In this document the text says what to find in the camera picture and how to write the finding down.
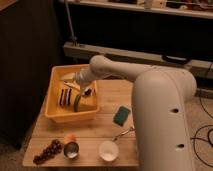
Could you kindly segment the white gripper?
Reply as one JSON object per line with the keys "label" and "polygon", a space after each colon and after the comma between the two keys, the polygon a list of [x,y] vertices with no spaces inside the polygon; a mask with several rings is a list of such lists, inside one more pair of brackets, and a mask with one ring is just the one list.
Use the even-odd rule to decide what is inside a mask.
{"label": "white gripper", "polygon": [[75,80],[77,84],[80,85],[78,91],[78,96],[82,97],[84,95],[86,86],[90,85],[94,81],[94,75],[89,67],[82,68],[76,73],[68,73],[60,78],[61,81],[73,81]]}

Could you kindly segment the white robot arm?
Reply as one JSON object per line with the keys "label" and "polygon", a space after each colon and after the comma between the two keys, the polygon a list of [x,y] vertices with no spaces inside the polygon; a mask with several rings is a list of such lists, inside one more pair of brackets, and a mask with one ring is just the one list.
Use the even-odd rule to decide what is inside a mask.
{"label": "white robot arm", "polygon": [[62,80],[85,88],[117,76],[133,84],[131,105],[140,171],[195,171],[185,102],[197,89],[186,69],[117,62],[95,55],[88,66]]}

